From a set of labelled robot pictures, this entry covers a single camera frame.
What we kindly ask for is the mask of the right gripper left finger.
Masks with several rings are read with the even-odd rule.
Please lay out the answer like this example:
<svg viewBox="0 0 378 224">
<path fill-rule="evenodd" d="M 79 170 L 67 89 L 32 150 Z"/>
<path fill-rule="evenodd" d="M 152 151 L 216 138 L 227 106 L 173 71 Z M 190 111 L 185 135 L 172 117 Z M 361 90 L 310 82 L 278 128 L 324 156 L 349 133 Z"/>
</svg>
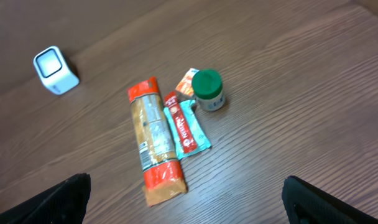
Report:
<svg viewBox="0 0 378 224">
<path fill-rule="evenodd" d="M 1 213 L 0 224 L 82 224 L 90 193 L 90 175 L 75 174 Z"/>
</svg>

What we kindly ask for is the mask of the red chocolate bar wrapper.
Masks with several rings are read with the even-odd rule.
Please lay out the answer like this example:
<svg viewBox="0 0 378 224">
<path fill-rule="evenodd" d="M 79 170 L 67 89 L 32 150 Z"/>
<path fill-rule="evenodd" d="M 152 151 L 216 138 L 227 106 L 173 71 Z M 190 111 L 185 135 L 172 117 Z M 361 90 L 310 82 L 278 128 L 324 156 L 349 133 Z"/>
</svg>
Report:
<svg viewBox="0 0 378 224">
<path fill-rule="evenodd" d="M 175 128 L 183 147 L 183 153 L 188 154 L 193 152 L 195 149 L 197 149 L 198 145 L 190 131 L 190 127 L 185 119 L 183 110 L 174 91 L 171 91 L 165 97 L 165 105 L 172 115 Z"/>
</svg>

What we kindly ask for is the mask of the teal tissue pack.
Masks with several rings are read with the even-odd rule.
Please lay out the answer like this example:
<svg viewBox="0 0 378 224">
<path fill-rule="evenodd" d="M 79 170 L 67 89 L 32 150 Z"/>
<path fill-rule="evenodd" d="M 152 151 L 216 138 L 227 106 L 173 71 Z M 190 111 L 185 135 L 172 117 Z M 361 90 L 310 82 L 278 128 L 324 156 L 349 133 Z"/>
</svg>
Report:
<svg viewBox="0 0 378 224">
<path fill-rule="evenodd" d="M 195 113 L 193 111 L 193 107 L 196 105 L 195 100 L 185 100 L 179 103 L 182 111 L 183 111 L 183 117 L 185 118 L 185 121 L 188 123 L 189 130 L 194 138 L 194 141 L 197 144 L 197 148 L 192 152 L 184 152 L 184 143 L 180 139 L 178 129 L 176 127 L 176 122 L 173 119 L 173 116 L 170 112 L 170 110 L 165 107 L 164 108 L 164 115 L 167 118 L 168 124 L 171 129 L 171 134 L 173 136 L 173 140 L 175 143 L 175 152 L 177 154 L 178 159 L 183 159 L 184 157 L 192 156 L 194 154 L 197 154 L 199 152 L 202 152 L 206 149 L 211 148 L 211 142 L 206 137 L 206 134 L 202 130 Z"/>
</svg>

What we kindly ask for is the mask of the orange tissue pack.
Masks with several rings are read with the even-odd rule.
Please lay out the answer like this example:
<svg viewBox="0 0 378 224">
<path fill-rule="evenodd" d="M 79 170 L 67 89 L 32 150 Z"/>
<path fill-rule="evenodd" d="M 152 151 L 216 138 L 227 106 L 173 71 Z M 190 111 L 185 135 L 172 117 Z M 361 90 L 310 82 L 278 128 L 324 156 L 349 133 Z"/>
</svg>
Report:
<svg viewBox="0 0 378 224">
<path fill-rule="evenodd" d="M 179 81 L 178 85 L 175 87 L 175 91 L 177 91 L 179 94 L 183 96 L 187 96 L 191 98 L 194 95 L 194 91 L 192 88 L 192 80 L 196 73 L 198 73 L 199 70 L 195 68 L 190 68 L 186 74 L 183 76 L 183 78 Z"/>
</svg>

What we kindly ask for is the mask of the spaghetti pack orange ends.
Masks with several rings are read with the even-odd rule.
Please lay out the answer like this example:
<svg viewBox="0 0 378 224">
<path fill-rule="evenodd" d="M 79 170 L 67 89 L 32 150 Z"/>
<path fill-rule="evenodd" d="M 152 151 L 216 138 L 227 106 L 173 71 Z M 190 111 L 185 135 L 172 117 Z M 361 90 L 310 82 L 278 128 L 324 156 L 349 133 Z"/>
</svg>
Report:
<svg viewBox="0 0 378 224">
<path fill-rule="evenodd" d="M 144 194 L 154 206 L 187 192 L 157 79 L 151 77 L 127 91 L 140 161 Z"/>
</svg>

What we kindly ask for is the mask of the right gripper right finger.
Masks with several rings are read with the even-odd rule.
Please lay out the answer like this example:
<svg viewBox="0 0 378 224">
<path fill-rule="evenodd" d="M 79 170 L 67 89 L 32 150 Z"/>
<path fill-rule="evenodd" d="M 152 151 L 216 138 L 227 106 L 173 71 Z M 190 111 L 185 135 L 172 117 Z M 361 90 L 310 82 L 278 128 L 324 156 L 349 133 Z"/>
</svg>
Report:
<svg viewBox="0 0 378 224">
<path fill-rule="evenodd" d="M 290 224 L 378 224 L 378 219 L 294 175 L 284 180 L 282 200 Z"/>
</svg>

